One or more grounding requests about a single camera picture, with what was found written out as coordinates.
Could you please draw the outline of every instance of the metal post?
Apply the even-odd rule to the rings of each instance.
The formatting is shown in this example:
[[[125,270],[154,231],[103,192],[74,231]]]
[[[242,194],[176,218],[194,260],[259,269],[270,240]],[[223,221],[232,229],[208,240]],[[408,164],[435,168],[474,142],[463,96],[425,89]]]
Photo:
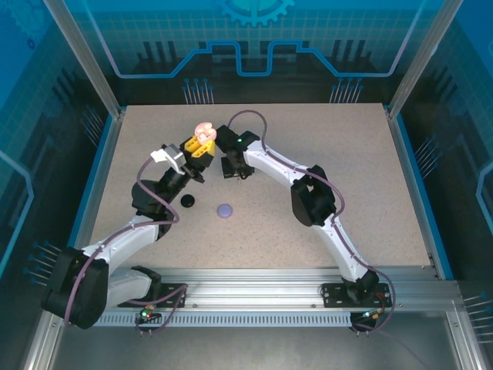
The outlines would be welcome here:
[[[67,5],[63,0],[44,0],[44,2],[60,28],[60,31],[62,31],[62,34],[69,43],[75,57],[79,60],[84,72],[89,77],[89,80],[108,110],[108,113],[115,118],[119,118],[120,105],[118,104],[111,87],[109,87],[108,81],[106,81],[105,76],[102,74],[77,23],[75,23],[75,19],[67,8]]]
[[[463,0],[446,0],[441,6],[436,18],[433,21],[433,24],[424,37],[424,40],[416,52],[409,69],[406,71],[401,84],[392,98],[389,113],[391,118],[396,117],[401,111],[404,103],[411,94],[412,89],[416,85],[416,82],[418,82],[421,74],[423,73],[424,68],[433,56],[434,51],[447,31],[448,26],[452,23],[457,10],[461,7],[462,1]]]

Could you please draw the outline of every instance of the black disc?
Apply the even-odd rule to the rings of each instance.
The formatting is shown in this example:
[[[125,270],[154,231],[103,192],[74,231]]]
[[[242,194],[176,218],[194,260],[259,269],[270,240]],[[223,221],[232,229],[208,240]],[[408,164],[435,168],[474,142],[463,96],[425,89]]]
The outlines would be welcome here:
[[[195,198],[193,197],[193,195],[190,195],[190,194],[185,194],[183,197],[182,197],[182,200],[180,201],[180,203],[182,204],[182,206],[184,206],[185,208],[190,208],[192,205],[195,204]]]

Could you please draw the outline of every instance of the wire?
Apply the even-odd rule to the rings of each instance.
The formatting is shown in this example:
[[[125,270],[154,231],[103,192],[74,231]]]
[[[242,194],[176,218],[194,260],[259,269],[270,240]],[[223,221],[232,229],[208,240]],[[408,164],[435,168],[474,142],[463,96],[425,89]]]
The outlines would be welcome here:
[[[373,328],[371,326],[368,326],[368,325],[364,325],[364,324],[355,324],[356,326],[359,326],[363,329],[367,329],[367,331],[369,332],[372,332],[374,330],[372,330]],[[396,341],[399,345],[401,345],[403,348],[405,348],[413,357],[416,361],[418,361],[420,364],[422,364],[427,370],[432,370],[431,366],[428,365],[426,362],[424,362],[423,360],[421,360],[421,358],[416,354],[416,352],[414,352],[412,349],[410,349],[402,340],[400,340],[398,337],[392,335],[392,334],[389,334],[387,333],[386,331],[379,331],[379,334],[393,340],[393,341]]]
[[[173,306],[173,309],[172,311],[169,313],[168,317],[166,318],[166,320],[161,324],[161,326],[159,326],[158,328],[155,328],[155,329],[150,329],[149,330],[149,335],[151,335],[151,333],[157,333],[158,331],[162,331],[168,324],[169,322],[171,321],[171,317],[175,314],[176,312],[176,309],[178,308],[179,306],[179,303],[181,302],[183,296],[185,295],[185,290],[186,290],[186,287],[187,285],[184,284],[182,285],[181,287],[179,287],[178,289],[176,289],[175,291],[172,291],[171,293],[169,293],[167,296],[163,297],[163,298],[160,298],[156,301],[151,301],[151,302],[141,302],[141,301],[129,301],[129,303],[134,303],[134,304],[142,304],[142,305],[147,305],[147,304],[158,304],[158,303],[161,303],[162,301],[165,301],[166,299],[170,299],[171,297],[177,295],[178,293],[181,293],[178,297],[178,299],[176,299],[176,302],[175,302],[175,305]],[[137,323],[137,320],[136,320],[136,329],[140,332],[140,335],[143,335],[144,333],[144,330],[141,329],[141,327],[139,326],[139,324]]]
[[[317,174],[315,173],[311,173],[311,172],[308,172],[304,169],[301,169],[301,168],[298,168],[298,167],[295,167],[293,166],[292,164],[286,162],[285,160],[279,158],[278,156],[276,156],[275,154],[272,154],[268,149],[267,149],[267,145],[265,144],[265,137],[267,135],[267,120],[265,118],[265,116],[260,113],[260,112],[257,112],[256,110],[253,110],[253,109],[245,109],[245,110],[241,110],[239,111],[238,113],[235,113],[231,118],[230,118],[230,121],[228,122],[227,126],[230,127],[231,126],[231,123],[233,123],[234,119],[237,118],[238,116],[244,114],[244,113],[253,113],[253,114],[256,114],[258,115],[261,119],[262,119],[262,122],[263,122],[263,132],[262,132],[262,138],[261,138],[261,143],[262,143],[262,148],[263,150],[265,151],[265,153],[270,157],[272,158],[273,160],[276,160],[278,163],[286,166],[287,168],[291,169],[291,170],[294,170],[294,171],[298,171],[298,172],[301,172],[301,173],[304,173],[305,175],[308,175],[310,177],[313,177],[314,179],[317,179],[319,181],[321,181],[322,183],[326,184],[329,188],[332,189],[333,192],[335,192],[335,194],[337,195],[337,197],[339,198],[339,201],[340,201],[340,209],[337,210],[336,212],[334,212],[334,214],[332,215],[332,218],[330,219],[330,222],[331,222],[331,226],[334,228],[334,230],[336,231],[337,233],[337,236],[340,238],[340,240],[342,241],[342,244],[344,245],[344,247],[346,248],[347,252],[349,253],[349,255],[358,263],[360,264],[361,266],[367,268],[368,270],[370,271],[373,271],[375,274],[379,274],[381,277],[383,277],[385,280],[388,281],[388,284],[390,285],[391,287],[391,290],[392,290],[392,296],[394,297],[394,304],[391,306],[391,310],[388,314],[388,316],[385,318],[385,320],[378,326],[376,327],[375,329],[373,329],[372,331],[379,331],[381,328],[383,328],[388,322],[389,320],[391,319],[392,315],[394,314],[394,309],[395,309],[395,300],[396,300],[396,294],[395,294],[395,286],[394,286],[394,283],[392,282],[392,280],[385,274],[383,273],[382,271],[379,271],[377,270],[375,267],[372,267],[370,266],[369,264],[365,264],[354,252],[353,250],[351,250],[351,248],[349,247],[348,243],[346,242],[346,240],[344,239],[344,236],[342,235],[342,233],[340,232],[339,230],[339,227],[337,227],[337,224],[336,224],[336,217],[338,217],[339,215],[341,215],[343,212],[344,212],[344,209],[346,207],[346,202],[344,201],[344,197],[342,195],[342,193],[339,191],[339,189],[337,189],[337,187],[335,185],[333,185],[329,180],[327,179],[324,179],[323,177],[321,176],[318,176]]]
[[[170,225],[170,224],[176,224],[179,222],[179,215],[176,212],[176,210],[166,202],[163,198],[158,196],[157,194],[153,193],[148,187],[146,187],[143,182],[141,181],[142,174],[144,170],[148,167],[148,165],[153,162],[154,159],[151,157],[149,158],[143,165],[140,167],[139,172],[137,173],[137,183],[139,186],[146,192],[148,193],[152,198],[156,199],[158,202],[160,202],[165,208],[167,208],[172,214],[173,214],[173,219],[172,220],[164,220],[164,221],[148,221],[148,222],[140,222],[137,224],[133,225],[128,225],[124,227],[121,230],[116,231],[113,235],[110,235],[107,237],[102,244],[91,254],[89,259],[84,263],[82,266],[79,274],[77,275],[77,278],[74,282],[74,285],[72,287],[72,290],[70,291],[69,295],[69,300],[67,302],[67,308],[65,309],[65,315],[63,318],[63,321],[65,323],[65,326],[72,326],[70,324],[70,314],[72,313],[72,306],[75,300],[75,296],[77,294],[77,290],[79,289],[79,286],[82,282],[82,279],[86,275],[86,271],[89,268],[89,265],[96,259],[96,257],[106,248],[108,247],[108,244],[111,243],[115,238],[120,236],[121,234],[124,234],[125,232],[135,229],[136,227],[145,227],[145,226],[161,226],[161,225]]]

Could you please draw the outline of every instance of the robotic arm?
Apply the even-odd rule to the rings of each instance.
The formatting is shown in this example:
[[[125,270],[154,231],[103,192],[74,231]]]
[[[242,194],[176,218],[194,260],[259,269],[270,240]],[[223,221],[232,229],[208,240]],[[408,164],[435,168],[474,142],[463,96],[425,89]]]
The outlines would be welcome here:
[[[332,189],[309,175],[312,173],[327,179],[324,170],[319,166],[308,168],[281,156],[263,146],[260,138],[250,131],[238,136],[226,126],[216,131],[209,123],[201,125],[197,127],[196,135],[179,148],[163,145],[161,150],[151,154],[156,162],[168,161],[171,168],[161,180],[143,180],[142,185],[170,203],[190,180],[204,182],[202,172],[212,162],[217,145],[226,154],[221,158],[225,178],[238,176],[245,180],[257,168],[289,187],[294,216],[322,237],[340,268],[349,298],[360,304],[369,296],[377,286],[378,276],[367,268],[338,217],[334,217],[336,206]],[[170,224],[158,225],[156,222],[172,220],[172,212],[138,183],[133,186],[132,199],[132,206],[137,209],[136,216],[89,264],[78,286],[69,320],[80,328],[93,326],[106,308],[130,299],[155,301],[161,295],[161,277],[156,272],[140,266],[123,273],[116,270],[134,253],[163,237],[171,228]],[[69,296],[82,266],[105,241],[80,251],[66,248],[59,255],[42,299],[45,310],[65,316]]]
[[[263,146],[260,138],[250,131],[238,136],[229,127],[221,126],[217,130],[216,144],[226,154],[221,158],[225,178],[238,176],[246,179],[254,169],[258,169],[290,188],[294,216],[321,236],[337,262],[349,297],[353,302],[361,303],[379,279],[367,268],[368,263],[351,243],[339,217],[333,218],[336,206],[332,189],[305,174],[314,173],[327,179],[324,170],[319,166],[308,168],[287,159]]]
[[[215,134],[206,142],[200,140],[202,135],[196,129],[196,135],[183,142],[179,148],[173,144],[163,145],[161,150],[153,152],[151,156],[156,162],[165,160],[171,168],[161,180],[143,180],[142,185],[150,193],[170,203],[190,180],[203,183],[202,172],[211,164],[216,146],[213,141]],[[89,264],[72,304],[69,304],[69,297],[76,278],[90,256],[107,239],[80,251],[66,248],[60,253],[42,298],[42,307],[46,311],[63,318],[70,306],[70,322],[80,328],[90,328],[106,308],[129,299],[155,301],[159,297],[161,277],[156,272],[141,266],[133,267],[125,273],[115,272],[130,256],[163,237],[171,228],[171,224],[159,222],[171,221],[172,212],[138,183],[132,188],[132,199],[132,206],[137,209],[136,216],[113,234],[118,235]]]

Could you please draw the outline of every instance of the gear logo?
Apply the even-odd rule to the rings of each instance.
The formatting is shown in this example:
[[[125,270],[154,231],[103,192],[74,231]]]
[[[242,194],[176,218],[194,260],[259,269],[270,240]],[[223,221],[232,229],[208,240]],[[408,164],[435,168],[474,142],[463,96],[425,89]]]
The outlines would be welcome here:
[[[277,22],[277,17],[286,15],[287,7],[294,5],[294,0],[219,0],[219,4],[222,14],[229,15],[231,22],[257,27],[259,23]]]
[[[45,24],[45,9],[42,0],[3,0],[0,9],[10,11],[17,26],[30,39],[35,39]]]

